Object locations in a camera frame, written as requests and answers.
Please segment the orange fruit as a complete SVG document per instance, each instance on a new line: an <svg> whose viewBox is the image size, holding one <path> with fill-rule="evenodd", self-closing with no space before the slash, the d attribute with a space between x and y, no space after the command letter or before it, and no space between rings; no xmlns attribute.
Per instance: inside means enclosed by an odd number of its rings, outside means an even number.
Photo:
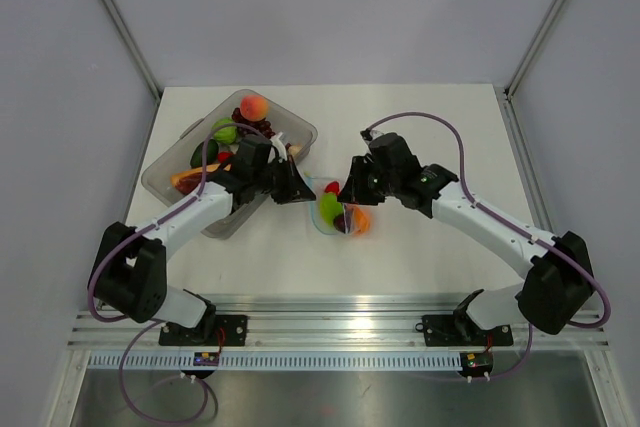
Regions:
<svg viewBox="0 0 640 427"><path fill-rule="evenodd" d="M352 234L366 234L371 228L371 215L360 206L351 207Z"/></svg>

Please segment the purple grape bunch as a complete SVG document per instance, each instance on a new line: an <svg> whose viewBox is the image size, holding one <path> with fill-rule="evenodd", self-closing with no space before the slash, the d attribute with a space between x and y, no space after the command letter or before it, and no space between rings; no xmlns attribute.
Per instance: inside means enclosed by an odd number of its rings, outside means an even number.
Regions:
<svg viewBox="0 0 640 427"><path fill-rule="evenodd" d="M275 135L270 121L268 121L267 119L262 119L259 121L248 120L242 115L239 107L236 107L233 110L231 118L235 123L242 124L242 127L236 128L237 133L240 137L245 137L246 135L252 134L253 131L251 130L251 128L259 131L267 138L271 138Z"/></svg>

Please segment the right aluminium frame post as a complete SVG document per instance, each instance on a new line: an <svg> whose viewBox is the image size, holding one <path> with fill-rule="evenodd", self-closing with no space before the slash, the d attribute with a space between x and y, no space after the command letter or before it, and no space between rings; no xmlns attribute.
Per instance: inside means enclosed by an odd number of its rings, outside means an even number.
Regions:
<svg viewBox="0 0 640 427"><path fill-rule="evenodd" d="M555 25L559 22L569 1L570 0L552 0L547 7L513 75L504 87L504 95L508 101L512 101L515 98L516 93L533 67Z"/></svg>

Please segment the clear zip top bag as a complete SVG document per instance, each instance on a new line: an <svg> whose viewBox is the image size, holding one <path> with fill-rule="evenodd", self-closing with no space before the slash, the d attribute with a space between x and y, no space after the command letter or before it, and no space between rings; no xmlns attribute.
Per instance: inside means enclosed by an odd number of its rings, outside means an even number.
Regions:
<svg viewBox="0 0 640 427"><path fill-rule="evenodd" d="M338 201L342 186L339 180L308 173L304 180L316 196L316 200L309 205L309 214L312 224L320 233L327 236L362 236L371 230L372 215L365 207Z"/></svg>

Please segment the dark purple plum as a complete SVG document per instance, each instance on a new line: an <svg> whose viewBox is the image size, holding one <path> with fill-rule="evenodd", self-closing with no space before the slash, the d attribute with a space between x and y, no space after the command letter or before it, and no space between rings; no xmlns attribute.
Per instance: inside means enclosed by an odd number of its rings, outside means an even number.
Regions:
<svg viewBox="0 0 640 427"><path fill-rule="evenodd" d="M352 230L350 217L345 214L337 215L333 219L333 227L339 233L350 234Z"/></svg>

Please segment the red chili pepper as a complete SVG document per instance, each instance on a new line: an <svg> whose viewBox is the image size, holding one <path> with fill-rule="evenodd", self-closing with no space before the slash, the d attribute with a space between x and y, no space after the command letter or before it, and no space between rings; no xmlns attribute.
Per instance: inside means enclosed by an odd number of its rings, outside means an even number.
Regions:
<svg viewBox="0 0 640 427"><path fill-rule="evenodd" d="M234 153L233 152L222 151L217 156L217 162L221 163L221 164L229 163L232 160L233 157L234 157Z"/></svg>

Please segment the red apple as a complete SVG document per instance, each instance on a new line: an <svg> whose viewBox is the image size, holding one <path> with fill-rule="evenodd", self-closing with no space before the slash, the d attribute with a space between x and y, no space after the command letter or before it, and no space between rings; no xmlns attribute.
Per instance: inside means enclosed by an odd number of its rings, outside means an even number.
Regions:
<svg viewBox="0 0 640 427"><path fill-rule="evenodd" d="M340 192L340 185L338 181L332 181L330 183L328 183L324 189L325 193L333 193L335 195L338 195Z"/></svg>

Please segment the left aluminium frame post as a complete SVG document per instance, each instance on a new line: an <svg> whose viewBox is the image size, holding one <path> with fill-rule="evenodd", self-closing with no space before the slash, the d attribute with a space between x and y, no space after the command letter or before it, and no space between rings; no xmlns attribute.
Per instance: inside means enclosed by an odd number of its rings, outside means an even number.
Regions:
<svg viewBox="0 0 640 427"><path fill-rule="evenodd" d="M105 11L111 25L127 51L131 62L145 84L155 105L158 106L162 100L164 88L160 85L150 68L138 42L126 22L117 0L98 0L98 2Z"/></svg>

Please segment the green lime fruit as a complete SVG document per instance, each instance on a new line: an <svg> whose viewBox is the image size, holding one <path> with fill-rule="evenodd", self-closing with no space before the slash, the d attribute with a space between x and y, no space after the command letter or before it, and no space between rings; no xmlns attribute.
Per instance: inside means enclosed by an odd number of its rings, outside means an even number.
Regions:
<svg viewBox="0 0 640 427"><path fill-rule="evenodd" d="M329 226L333 226L333 219L343 214L342 205L338 202L337 196L333 193L324 193L318 201L318 211L323 221Z"/></svg>

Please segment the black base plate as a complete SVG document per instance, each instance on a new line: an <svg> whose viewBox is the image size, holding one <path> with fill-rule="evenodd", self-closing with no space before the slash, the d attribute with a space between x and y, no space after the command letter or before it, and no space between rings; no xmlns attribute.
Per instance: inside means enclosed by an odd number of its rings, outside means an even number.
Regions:
<svg viewBox="0 0 640 427"><path fill-rule="evenodd" d="M163 347L243 347L248 320L246 315L215 314L193 328L168 323L161 329L158 343Z"/></svg>
<svg viewBox="0 0 640 427"><path fill-rule="evenodd" d="M482 330L467 318L453 314L424 315L414 329L427 347L510 347L513 334L508 325Z"/></svg>

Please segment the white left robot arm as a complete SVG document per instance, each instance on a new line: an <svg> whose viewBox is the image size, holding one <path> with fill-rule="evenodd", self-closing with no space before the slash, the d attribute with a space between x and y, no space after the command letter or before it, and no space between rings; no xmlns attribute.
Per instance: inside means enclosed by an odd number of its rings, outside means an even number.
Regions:
<svg viewBox="0 0 640 427"><path fill-rule="evenodd" d="M116 222L103 234L89 279L88 307L99 301L117 311L116 321L148 321L179 327L195 345L216 332L216 308L202 296L170 286L171 257L209 225L260 195L278 205L313 202L293 157L279 141L250 135L215 170L204 168L198 185L163 214L140 226Z"/></svg>

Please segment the aluminium frame post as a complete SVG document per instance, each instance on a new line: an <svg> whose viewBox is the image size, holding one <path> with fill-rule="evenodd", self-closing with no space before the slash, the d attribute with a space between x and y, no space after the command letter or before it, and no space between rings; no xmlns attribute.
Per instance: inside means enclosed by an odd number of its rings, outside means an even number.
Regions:
<svg viewBox="0 0 640 427"><path fill-rule="evenodd" d="M555 25L559 22L569 1L570 0L552 0L547 7L513 75L504 87L504 95L508 101L512 101L515 98L516 93L533 67Z"/></svg>
<svg viewBox="0 0 640 427"><path fill-rule="evenodd" d="M105 11L111 25L127 51L131 62L145 84L155 105L158 106L162 100L164 88L160 85L150 68L138 42L126 22L117 0L98 0L98 2Z"/></svg>

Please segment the peach fruit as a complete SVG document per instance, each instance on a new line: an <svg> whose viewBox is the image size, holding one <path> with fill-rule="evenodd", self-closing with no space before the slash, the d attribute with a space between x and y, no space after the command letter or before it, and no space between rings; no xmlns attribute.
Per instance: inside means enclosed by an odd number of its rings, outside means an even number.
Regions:
<svg viewBox="0 0 640 427"><path fill-rule="evenodd" d="M264 120L269 113L269 103L266 98L257 95L247 95L240 103L241 116L251 122Z"/></svg>

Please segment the aluminium mounting rail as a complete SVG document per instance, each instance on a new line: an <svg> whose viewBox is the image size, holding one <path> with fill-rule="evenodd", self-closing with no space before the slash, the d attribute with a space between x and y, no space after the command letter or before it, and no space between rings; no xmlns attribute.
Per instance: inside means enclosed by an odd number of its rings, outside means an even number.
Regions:
<svg viewBox="0 0 640 427"><path fill-rule="evenodd" d="M202 294L221 314L248 317L246 351L424 351L415 330L423 315L448 313L464 294L253 296ZM77 313L69 350L124 350L142 324L100 323ZM534 351L608 351L604 329L536 329Z"/></svg>

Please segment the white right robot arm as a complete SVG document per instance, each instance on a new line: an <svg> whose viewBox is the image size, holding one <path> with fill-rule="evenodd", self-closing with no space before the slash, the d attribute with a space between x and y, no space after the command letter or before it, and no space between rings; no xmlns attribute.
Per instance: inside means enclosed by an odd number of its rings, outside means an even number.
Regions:
<svg viewBox="0 0 640 427"><path fill-rule="evenodd" d="M520 282L498 290L479 289L454 310L454 331L476 343L489 330L526 321L555 335L594 293L586 242L568 231L558 236L481 207L446 168L423 166L403 137L374 130L361 133L368 152L352 159L339 201L376 206L393 197L407 209L448 225L505 262Z"/></svg>

